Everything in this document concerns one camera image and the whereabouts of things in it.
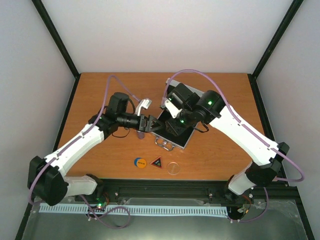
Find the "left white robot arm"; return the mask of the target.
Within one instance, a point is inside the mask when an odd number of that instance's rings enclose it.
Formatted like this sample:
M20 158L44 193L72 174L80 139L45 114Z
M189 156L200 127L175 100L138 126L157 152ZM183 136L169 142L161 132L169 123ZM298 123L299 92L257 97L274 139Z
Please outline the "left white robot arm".
M127 112L130 97L122 92L114 93L108 105L103 105L84 128L61 148L41 158L35 156L29 163L27 187L30 197L39 197L49 206L64 198L87 195L92 201L103 198L103 181L92 174L68 177L71 167L96 145L115 133L118 128L151 133L164 128L156 117L145 116L140 109L147 109L151 101L143 99L133 113Z

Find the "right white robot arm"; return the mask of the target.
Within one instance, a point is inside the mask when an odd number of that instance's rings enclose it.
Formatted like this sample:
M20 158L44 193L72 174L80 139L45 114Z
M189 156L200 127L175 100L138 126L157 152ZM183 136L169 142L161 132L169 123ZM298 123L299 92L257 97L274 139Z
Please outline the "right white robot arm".
M206 129L221 131L251 157L251 163L228 180L225 197L229 200L250 188L269 185L289 151L285 142L270 140L235 114L216 91L208 90L199 96L188 88L175 88L165 97L163 109L171 115L165 122L169 133L179 136L185 129L201 123Z

